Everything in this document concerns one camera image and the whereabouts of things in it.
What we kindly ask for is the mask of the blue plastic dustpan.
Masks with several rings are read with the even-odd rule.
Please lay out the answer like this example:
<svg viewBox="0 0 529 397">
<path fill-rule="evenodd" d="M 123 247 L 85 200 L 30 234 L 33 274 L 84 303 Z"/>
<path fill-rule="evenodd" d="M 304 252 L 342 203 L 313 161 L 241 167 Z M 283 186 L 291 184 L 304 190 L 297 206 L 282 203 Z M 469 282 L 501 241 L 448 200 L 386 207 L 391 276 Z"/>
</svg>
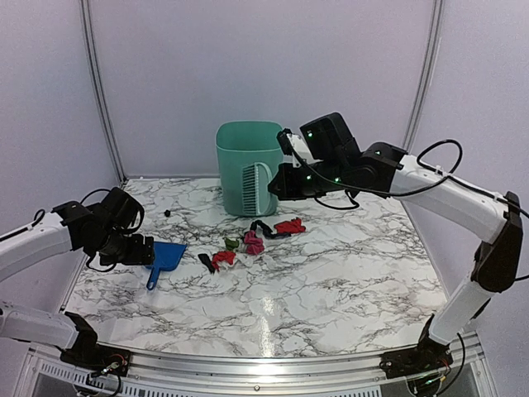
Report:
<svg viewBox="0 0 529 397">
<path fill-rule="evenodd" d="M 187 247 L 187 245 L 172 242 L 154 243 L 154 261 L 151 265 L 145 265 L 149 271 L 149 278 L 146 283 L 146 288 L 149 291 L 156 287 L 162 272 L 170 272 L 178 267 Z"/>
</svg>

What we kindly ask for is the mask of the light green hand brush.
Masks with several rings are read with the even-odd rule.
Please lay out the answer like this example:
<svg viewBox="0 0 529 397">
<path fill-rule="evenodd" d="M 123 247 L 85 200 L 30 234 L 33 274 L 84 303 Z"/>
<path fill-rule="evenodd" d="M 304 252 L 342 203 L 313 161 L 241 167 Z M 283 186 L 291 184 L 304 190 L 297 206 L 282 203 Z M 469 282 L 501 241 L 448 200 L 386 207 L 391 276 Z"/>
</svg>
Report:
<svg viewBox="0 0 529 397">
<path fill-rule="evenodd" d="M 268 211 L 270 168 L 263 162 L 247 165 L 241 172 L 241 202 L 245 215 L 262 216 Z"/>
</svg>

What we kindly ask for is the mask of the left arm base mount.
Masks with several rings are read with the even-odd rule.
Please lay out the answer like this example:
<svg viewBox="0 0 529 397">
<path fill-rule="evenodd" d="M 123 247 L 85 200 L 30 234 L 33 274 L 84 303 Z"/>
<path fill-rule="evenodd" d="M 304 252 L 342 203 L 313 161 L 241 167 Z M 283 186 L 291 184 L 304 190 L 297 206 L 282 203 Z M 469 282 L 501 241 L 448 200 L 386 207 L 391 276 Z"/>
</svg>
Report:
<svg viewBox="0 0 529 397">
<path fill-rule="evenodd" d="M 106 370 L 112 375 L 126 376 L 131 361 L 131 351 L 100 344 L 84 352 L 60 348 L 60 360 L 99 373 Z"/>
</svg>

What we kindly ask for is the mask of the pink paper scrap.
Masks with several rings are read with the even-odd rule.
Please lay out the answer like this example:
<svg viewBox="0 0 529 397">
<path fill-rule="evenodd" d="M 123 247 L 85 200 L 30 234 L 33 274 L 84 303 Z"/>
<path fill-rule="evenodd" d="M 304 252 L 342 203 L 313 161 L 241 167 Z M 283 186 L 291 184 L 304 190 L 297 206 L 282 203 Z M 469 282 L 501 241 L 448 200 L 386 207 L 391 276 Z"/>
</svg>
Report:
<svg viewBox="0 0 529 397">
<path fill-rule="evenodd" d="M 263 239 L 258 237 L 256 231 L 249 230 L 245 233 L 243 242 L 248 255 L 257 256 L 265 250 Z"/>
</svg>

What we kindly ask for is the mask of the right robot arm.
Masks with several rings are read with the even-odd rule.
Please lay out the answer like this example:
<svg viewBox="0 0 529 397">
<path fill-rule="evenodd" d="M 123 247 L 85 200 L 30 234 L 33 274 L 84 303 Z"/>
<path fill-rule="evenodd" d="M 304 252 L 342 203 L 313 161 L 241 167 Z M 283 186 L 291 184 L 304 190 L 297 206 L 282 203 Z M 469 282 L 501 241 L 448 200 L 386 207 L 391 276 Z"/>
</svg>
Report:
<svg viewBox="0 0 529 397">
<path fill-rule="evenodd" d="M 268 190 L 281 201 L 319 199 L 338 190 L 373 194 L 423 209 L 479 240 L 472 268 L 427 320 L 417 344 L 383 354 L 380 367 L 394 378 L 451 364 L 457 332 L 519 280 L 526 212 L 518 196 L 480 188 L 389 143 L 362 150 L 338 112 L 302 125 L 298 134 L 285 128 L 277 140 L 290 160 L 279 165 Z"/>
</svg>

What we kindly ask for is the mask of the white paper scrap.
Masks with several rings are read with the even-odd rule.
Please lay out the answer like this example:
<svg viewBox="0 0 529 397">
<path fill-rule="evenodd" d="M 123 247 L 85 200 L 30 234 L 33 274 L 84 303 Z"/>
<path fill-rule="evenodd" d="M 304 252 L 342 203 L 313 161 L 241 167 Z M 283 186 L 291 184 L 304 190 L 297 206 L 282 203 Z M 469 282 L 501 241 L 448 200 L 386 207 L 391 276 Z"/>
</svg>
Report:
<svg viewBox="0 0 529 397">
<path fill-rule="evenodd" d="M 219 266 L 222 270 L 233 270 L 239 268 L 252 268 L 257 266 L 259 268 L 279 268 L 283 264 L 283 260 L 277 255 L 274 250 L 275 246 L 265 245 L 264 250 L 257 255 L 251 255 L 246 252 L 244 244 L 233 251 L 235 254 L 232 264 L 228 261 L 221 261 Z"/>
</svg>

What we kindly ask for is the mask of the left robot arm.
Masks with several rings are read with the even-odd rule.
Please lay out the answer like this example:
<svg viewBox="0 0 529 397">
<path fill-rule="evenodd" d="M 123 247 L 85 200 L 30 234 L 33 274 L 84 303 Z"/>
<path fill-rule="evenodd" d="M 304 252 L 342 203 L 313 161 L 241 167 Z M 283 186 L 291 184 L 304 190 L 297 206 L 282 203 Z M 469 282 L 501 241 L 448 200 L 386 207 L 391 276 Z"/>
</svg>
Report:
<svg viewBox="0 0 529 397">
<path fill-rule="evenodd" d="M 123 189 L 102 191 L 96 203 L 68 201 L 41 209 L 29 223 L 1 237 L 1 285 L 22 277 L 37 278 L 53 265 L 60 269 L 59 287 L 65 290 L 73 266 L 68 260 L 85 256 L 98 260 L 103 272 L 116 265 L 150 265 L 154 240 L 140 234 L 145 210 Z M 62 361 L 88 369 L 125 366 L 129 352 L 105 347 L 80 314 L 61 312 L 36 298 L 17 293 L 12 302 L 1 295 L 1 337 L 55 347 Z"/>
</svg>

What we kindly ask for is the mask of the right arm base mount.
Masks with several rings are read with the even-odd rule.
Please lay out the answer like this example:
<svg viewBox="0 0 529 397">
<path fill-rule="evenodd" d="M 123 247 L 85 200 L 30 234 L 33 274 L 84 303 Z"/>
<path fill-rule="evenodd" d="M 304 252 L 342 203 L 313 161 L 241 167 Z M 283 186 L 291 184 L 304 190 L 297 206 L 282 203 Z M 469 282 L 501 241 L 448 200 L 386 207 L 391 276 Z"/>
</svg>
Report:
<svg viewBox="0 0 529 397">
<path fill-rule="evenodd" d="M 446 368 L 453 363 L 447 350 L 441 352 L 419 351 L 416 347 L 385 352 L 379 368 L 388 379 L 416 375 L 422 372 Z"/>
</svg>

